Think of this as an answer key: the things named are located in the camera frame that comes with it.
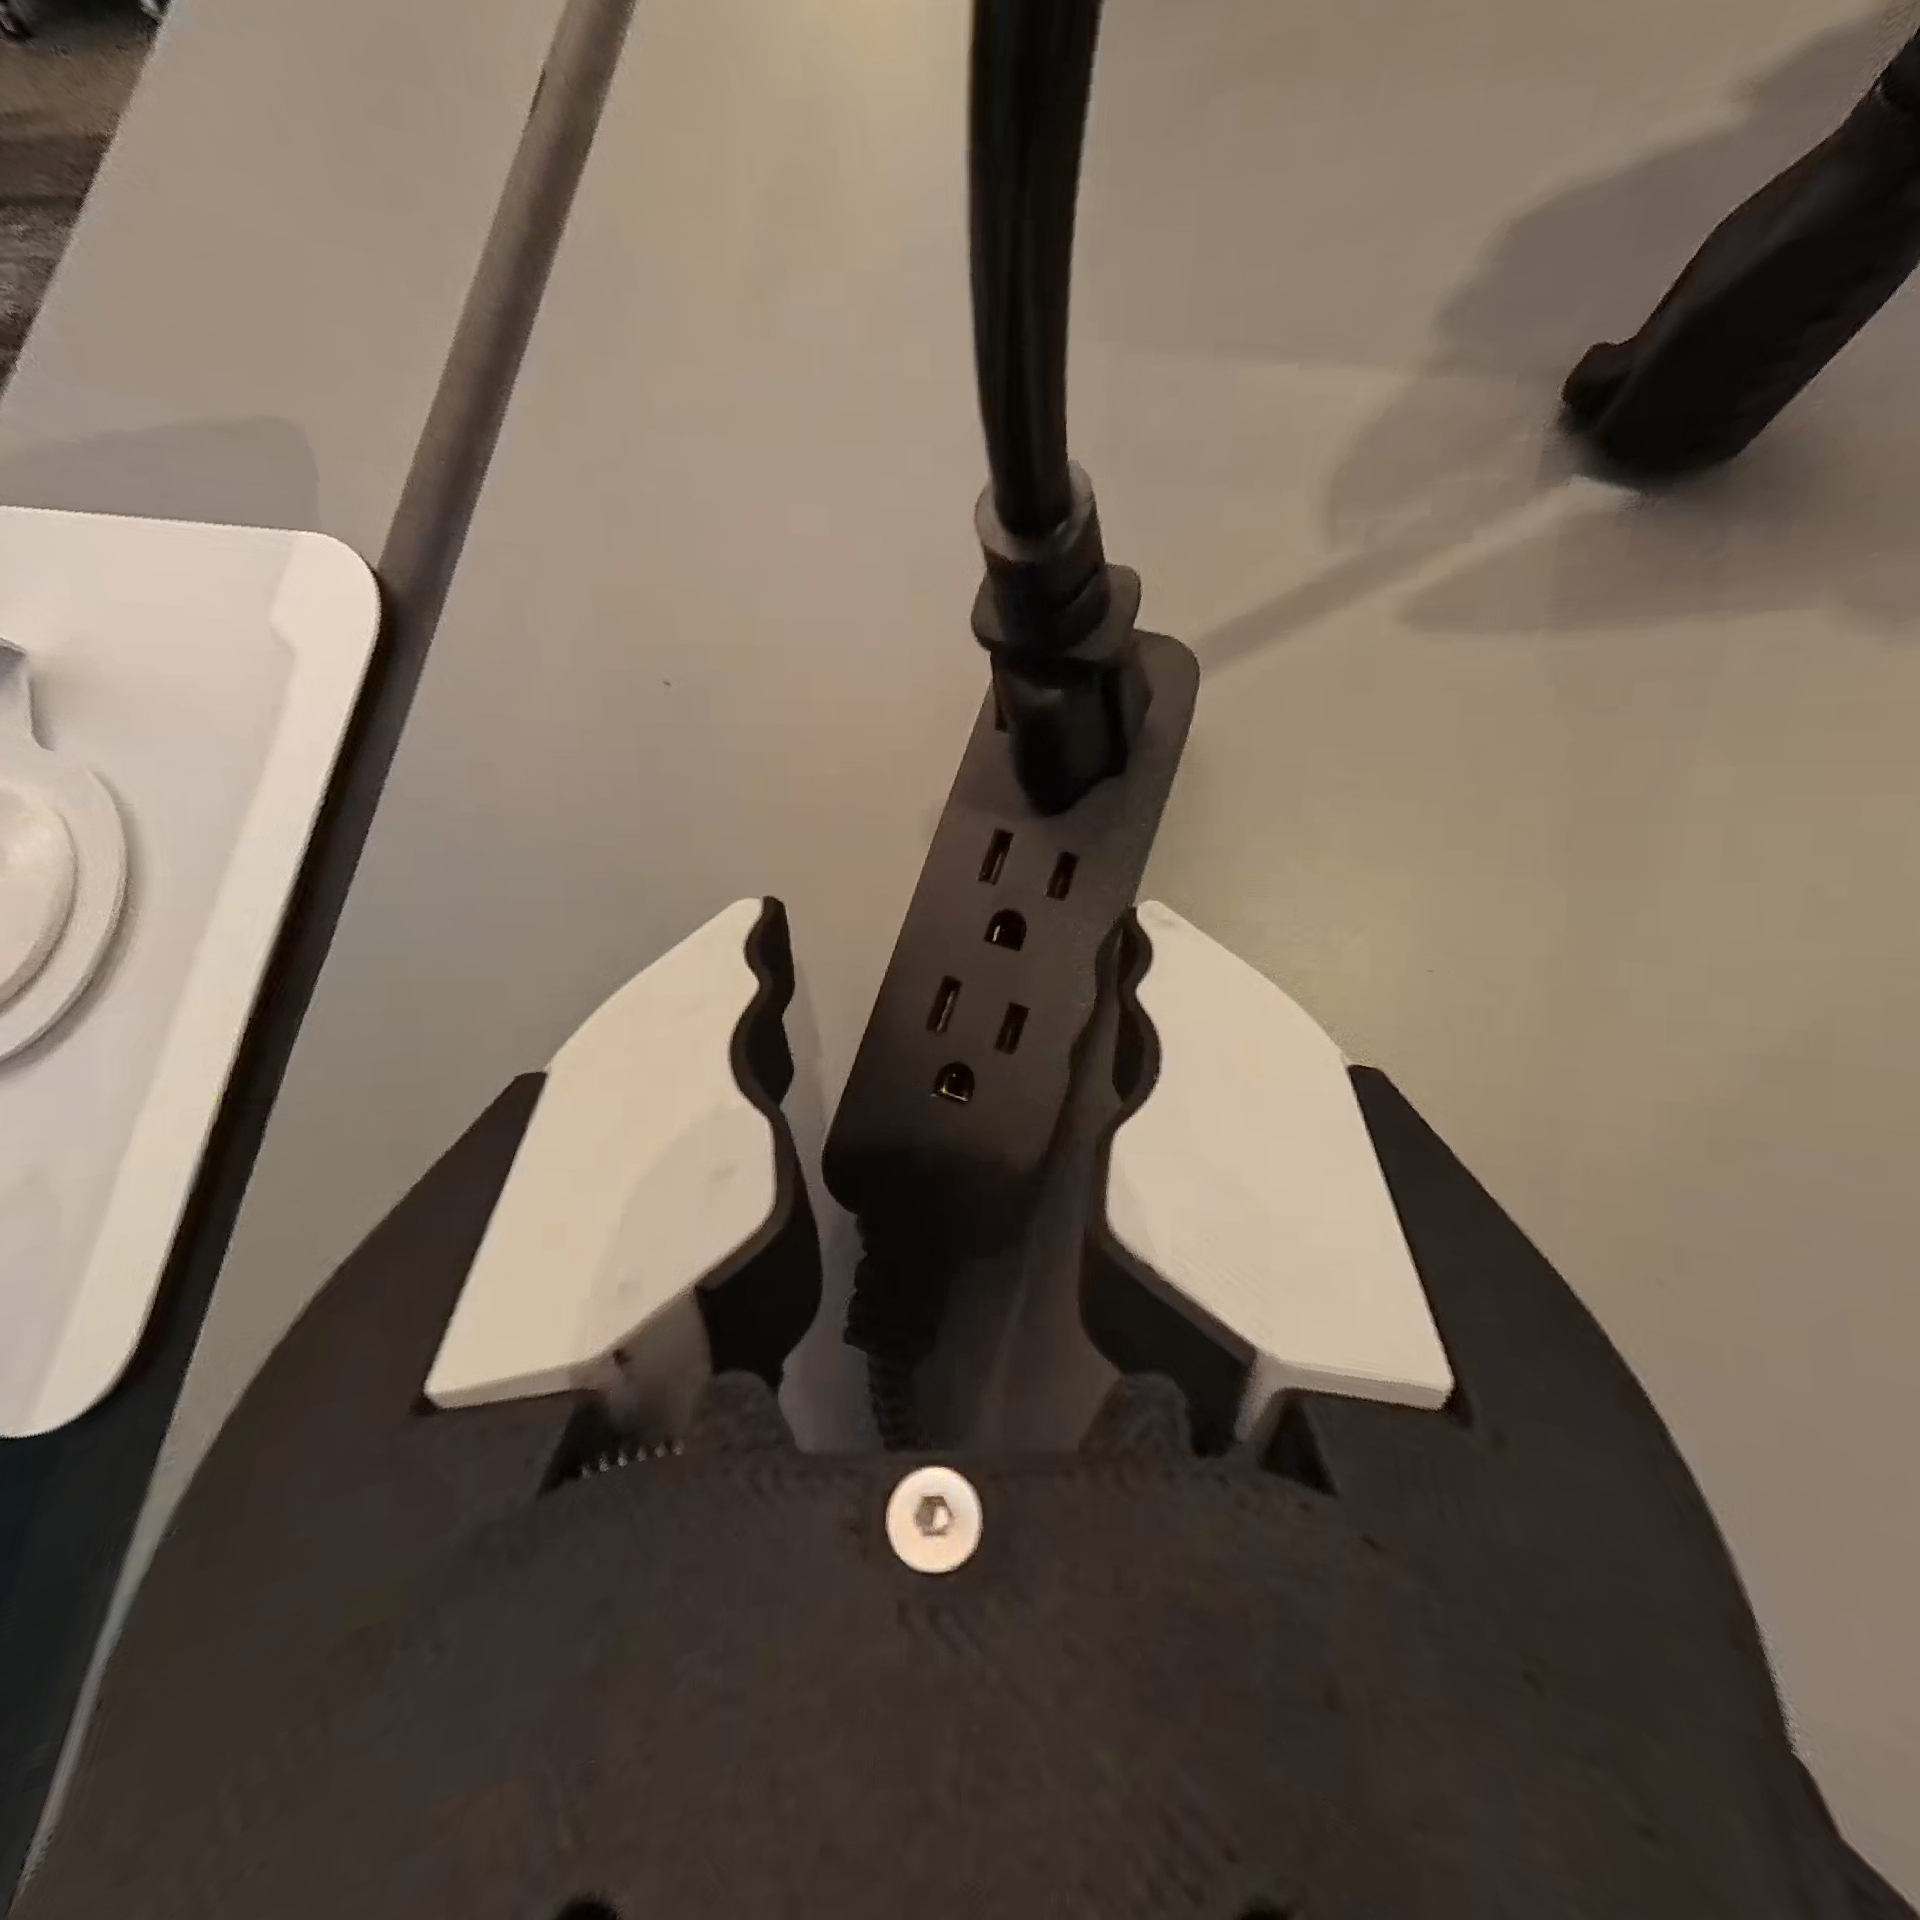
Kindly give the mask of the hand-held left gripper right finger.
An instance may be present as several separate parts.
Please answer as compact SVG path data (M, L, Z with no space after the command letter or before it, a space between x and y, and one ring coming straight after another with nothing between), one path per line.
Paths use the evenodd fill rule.
M1264 1440L1299 1388L1432 1417L1456 1387L1346 1057L1161 900L1117 929L1084 1329L1171 1387L1195 1453Z

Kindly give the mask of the black power strip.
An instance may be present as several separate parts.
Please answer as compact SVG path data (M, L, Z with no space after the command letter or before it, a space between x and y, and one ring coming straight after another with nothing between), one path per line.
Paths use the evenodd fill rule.
M1062 814L1023 798L998 703L973 713L823 1150L877 1265L983 1256L1029 1216L1098 1012L1098 950L1147 877L1195 713L1182 638L1138 638L1138 672L1129 765Z

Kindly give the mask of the black power plug with cable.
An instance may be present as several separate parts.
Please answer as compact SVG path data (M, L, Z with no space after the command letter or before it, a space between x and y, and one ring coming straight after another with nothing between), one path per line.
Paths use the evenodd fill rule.
M1104 561L1098 496L1062 440L1088 61L1098 0L973 0L966 225L991 456L973 638L1036 814L1117 778L1147 713L1138 575Z

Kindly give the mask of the white stand with flat base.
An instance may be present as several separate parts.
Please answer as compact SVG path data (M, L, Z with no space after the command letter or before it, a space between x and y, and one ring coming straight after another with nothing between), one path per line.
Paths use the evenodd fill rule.
M372 652L338 537L0 514L5 1440L138 1365Z

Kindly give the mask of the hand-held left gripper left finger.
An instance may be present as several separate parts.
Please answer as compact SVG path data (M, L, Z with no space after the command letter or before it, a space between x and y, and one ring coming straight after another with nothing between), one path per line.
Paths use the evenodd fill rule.
M792 996L792 904L735 900L553 1045L431 1365L433 1410L792 1387L823 1306Z

